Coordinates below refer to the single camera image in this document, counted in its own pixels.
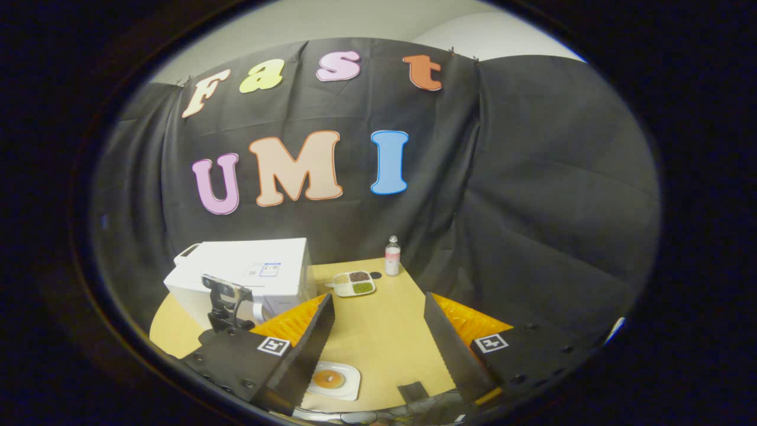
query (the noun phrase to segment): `black fabric backdrop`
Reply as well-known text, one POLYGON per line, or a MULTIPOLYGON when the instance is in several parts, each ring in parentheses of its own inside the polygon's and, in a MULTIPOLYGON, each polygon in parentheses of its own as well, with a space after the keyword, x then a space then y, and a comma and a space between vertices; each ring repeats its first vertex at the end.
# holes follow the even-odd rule
POLYGON ((510 324, 541 321, 586 342, 601 337, 643 288, 655 254, 660 195, 649 144, 621 99, 589 65, 515 56, 483 61, 382 39, 321 39, 230 61, 183 87, 147 85, 115 127, 93 186, 92 239, 103 274, 146 330, 173 256, 212 240, 305 236, 315 264, 383 255, 390 235, 423 291, 510 324), (360 74, 316 79, 330 52, 360 54, 360 74), (437 92, 414 86, 402 57, 441 65, 437 92), (260 62, 281 58, 283 81, 240 93, 260 62), (181 118, 198 80, 225 69, 202 111, 181 118), (296 155, 310 133, 335 130, 344 193, 285 195, 260 207, 256 139, 296 155), (370 192, 371 133, 400 130, 405 192, 370 192), (192 164, 234 152, 240 203, 214 215, 192 164))

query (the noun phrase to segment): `letter m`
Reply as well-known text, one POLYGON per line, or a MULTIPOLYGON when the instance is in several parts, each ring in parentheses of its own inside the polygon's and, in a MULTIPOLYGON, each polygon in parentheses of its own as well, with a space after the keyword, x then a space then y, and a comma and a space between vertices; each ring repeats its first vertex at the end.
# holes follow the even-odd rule
POLYGON ((310 176, 310 186, 305 191, 306 198, 339 197, 342 188, 336 183, 334 169, 334 147, 338 141, 337 132, 313 132, 305 139, 296 161, 279 138, 267 137, 252 142, 250 152, 257 156, 260 173, 260 196, 255 202, 270 207, 284 201, 284 196, 276 190, 276 180, 289 198, 297 201, 307 176, 310 176))

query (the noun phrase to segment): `colorful foam letter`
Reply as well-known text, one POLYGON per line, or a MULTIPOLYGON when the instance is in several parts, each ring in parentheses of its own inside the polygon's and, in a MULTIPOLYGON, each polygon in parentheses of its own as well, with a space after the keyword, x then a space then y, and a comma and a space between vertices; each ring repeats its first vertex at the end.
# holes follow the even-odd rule
POLYGON ((359 60, 357 52, 329 53, 318 61, 321 69, 316 71, 316 77, 321 81, 349 80, 360 73, 360 66, 355 64, 359 60))
POLYGON ((200 193, 202 205, 214 215, 227 215, 239 206, 239 189, 236 183, 234 165, 239 161, 239 155, 224 154, 218 158, 218 165, 223 169, 223 184, 226 187, 226 199, 217 199, 210 185, 211 160, 200 160, 192 165, 192 171, 197 177, 197 189, 200 193))
POLYGON ((295 161, 279 138, 267 137, 250 144, 250 152, 257 156, 260 173, 260 196, 255 202, 261 207, 281 204, 284 196, 276 191, 276 180, 289 198, 300 198, 305 177, 310 177, 310 187, 305 191, 308 199, 333 199, 342 194, 336 183, 334 147, 339 133, 324 130, 311 133, 302 145, 295 161))
POLYGON ((195 84, 195 94, 192 95, 192 100, 189 101, 187 109, 182 113, 182 118, 197 114, 204 106, 202 99, 210 99, 213 92, 215 92, 218 87, 218 82, 226 80, 231 73, 231 70, 223 70, 216 75, 198 81, 197 84, 195 84))
POLYGON ((248 72, 250 76, 245 78, 239 85, 239 91, 249 93, 258 89, 270 89, 274 87, 282 81, 281 72, 283 68, 283 59, 271 59, 255 65, 248 72))
POLYGON ((410 81, 421 89, 436 91, 441 82, 431 79, 431 70, 441 71, 441 65, 431 62, 427 55, 406 56, 402 62, 410 64, 410 81))
POLYGON ((378 146, 378 177, 371 185, 372 193, 388 195, 407 189, 407 182, 402 180, 402 150, 408 139, 405 132, 373 132, 371 140, 378 146))

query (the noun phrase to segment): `water bottle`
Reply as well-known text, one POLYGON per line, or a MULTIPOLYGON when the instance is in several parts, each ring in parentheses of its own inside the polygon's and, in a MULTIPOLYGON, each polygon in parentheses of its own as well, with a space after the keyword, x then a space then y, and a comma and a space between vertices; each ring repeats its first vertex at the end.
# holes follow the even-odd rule
POLYGON ((389 245, 384 251, 384 272, 392 277, 400 274, 400 245, 394 235, 389 237, 389 245))

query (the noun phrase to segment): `orange foam pad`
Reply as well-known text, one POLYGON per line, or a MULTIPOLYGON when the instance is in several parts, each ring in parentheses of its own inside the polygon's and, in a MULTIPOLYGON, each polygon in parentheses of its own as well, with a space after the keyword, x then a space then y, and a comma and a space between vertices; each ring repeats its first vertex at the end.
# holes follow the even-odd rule
POLYGON ((479 337, 490 336, 512 328, 512 325, 484 315, 446 297, 431 294, 442 312, 447 316, 457 335, 470 349, 471 342, 479 337))
POLYGON ((294 347, 300 342, 300 338, 305 333, 307 326, 310 325, 310 320, 315 316, 318 306, 325 297, 326 294, 322 294, 315 299, 301 303, 253 328, 250 332, 261 336, 289 340, 294 347))

